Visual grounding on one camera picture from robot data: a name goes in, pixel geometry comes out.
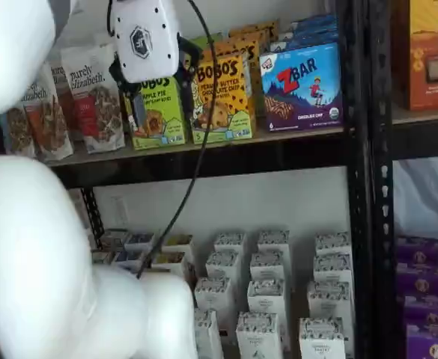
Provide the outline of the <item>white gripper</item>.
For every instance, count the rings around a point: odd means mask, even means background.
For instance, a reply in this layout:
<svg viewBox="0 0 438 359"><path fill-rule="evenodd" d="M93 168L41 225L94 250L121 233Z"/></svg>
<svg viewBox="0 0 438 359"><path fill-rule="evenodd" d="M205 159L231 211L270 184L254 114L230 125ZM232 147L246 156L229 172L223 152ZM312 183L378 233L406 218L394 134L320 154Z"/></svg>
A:
<svg viewBox="0 0 438 359"><path fill-rule="evenodd" d="M174 75L183 112L191 114L194 108L192 82L202 49L178 34L174 2L114 1L112 19L118 56L114 56L109 72L124 96L130 128L139 128L134 106L138 82Z"/></svg>

